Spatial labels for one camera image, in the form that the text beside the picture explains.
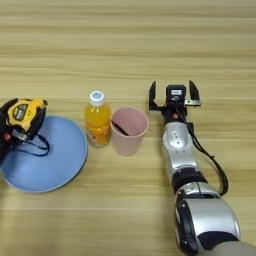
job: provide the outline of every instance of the pink cup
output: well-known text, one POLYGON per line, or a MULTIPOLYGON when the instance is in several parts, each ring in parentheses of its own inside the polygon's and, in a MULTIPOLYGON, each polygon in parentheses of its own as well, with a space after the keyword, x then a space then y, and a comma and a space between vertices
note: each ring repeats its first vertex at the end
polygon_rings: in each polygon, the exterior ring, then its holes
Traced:
POLYGON ((120 108, 113 114, 112 121, 129 134, 129 136, 122 134, 111 123, 113 143, 117 153, 122 156, 133 155, 148 130, 146 114, 137 108, 120 108))

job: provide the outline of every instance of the white bottle cap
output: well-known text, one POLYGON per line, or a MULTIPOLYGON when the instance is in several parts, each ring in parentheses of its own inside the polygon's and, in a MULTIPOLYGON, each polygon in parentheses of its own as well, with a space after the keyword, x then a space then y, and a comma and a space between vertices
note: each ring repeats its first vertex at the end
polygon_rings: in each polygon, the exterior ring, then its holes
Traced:
POLYGON ((90 103, 95 107, 102 106, 105 103, 104 93, 101 91, 94 91, 90 94, 90 103))

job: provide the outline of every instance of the cable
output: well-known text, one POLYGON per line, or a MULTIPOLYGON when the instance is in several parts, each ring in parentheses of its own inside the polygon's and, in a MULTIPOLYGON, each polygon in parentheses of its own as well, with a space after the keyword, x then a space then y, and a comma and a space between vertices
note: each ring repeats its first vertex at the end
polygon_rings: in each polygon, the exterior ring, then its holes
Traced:
POLYGON ((40 134, 37 134, 36 136, 38 137, 39 140, 41 140, 45 144, 45 147, 38 146, 38 145, 36 145, 36 144, 34 144, 33 142, 30 142, 30 141, 24 141, 23 143, 32 145, 32 146, 37 147, 37 148, 39 148, 41 150, 45 150, 45 153, 43 153, 43 154, 36 154, 36 153, 32 153, 32 152, 29 152, 29 151, 24 150, 24 149, 15 149, 15 150, 18 151, 18 152, 22 152, 22 153, 26 153, 26 154, 32 155, 32 156, 40 156, 40 157, 42 157, 42 156, 48 155, 48 153, 50 152, 50 148, 51 148, 49 142, 47 141, 47 139, 44 136, 42 136, 40 134))
POLYGON ((222 189, 221 192, 219 193, 221 196, 225 195, 228 192, 228 188, 229 188, 229 184, 228 184, 228 178, 227 175, 225 173, 225 171, 223 170, 223 168, 220 166, 220 164, 215 160, 214 156, 210 155, 205 149, 204 147, 200 144, 200 142, 198 141, 194 131, 191 129, 191 127, 188 125, 187 121, 183 118, 183 116, 181 115, 180 111, 178 110, 178 108, 175 106, 175 110, 178 113, 180 119, 186 124, 189 134, 192 137, 192 141, 193 144, 195 146, 195 148, 201 152, 202 154, 208 156, 211 161, 214 163, 214 165, 217 168, 217 171, 219 173, 219 177, 222 183, 222 189))

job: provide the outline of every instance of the yellow tape measure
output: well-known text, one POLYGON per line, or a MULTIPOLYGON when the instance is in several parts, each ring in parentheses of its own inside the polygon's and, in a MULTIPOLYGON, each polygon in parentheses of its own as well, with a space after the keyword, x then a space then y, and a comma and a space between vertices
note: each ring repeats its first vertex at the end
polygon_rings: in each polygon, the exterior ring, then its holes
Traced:
POLYGON ((46 101, 42 99, 35 100, 18 100, 8 110, 8 124, 15 126, 18 125, 27 132, 33 120, 37 117, 39 111, 45 108, 47 105, 46 101))

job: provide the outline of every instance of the plastic bottle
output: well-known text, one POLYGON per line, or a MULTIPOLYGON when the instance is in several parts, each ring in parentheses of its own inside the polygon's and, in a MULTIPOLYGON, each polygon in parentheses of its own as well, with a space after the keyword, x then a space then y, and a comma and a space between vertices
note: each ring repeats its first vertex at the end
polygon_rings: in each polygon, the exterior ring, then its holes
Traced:
POLYGON ((87 138, 94 147, 101 148, 110 141, 111 108, 105 102, 104 93, 94 91, 90 94, 90 104, 85 107, 87 138))

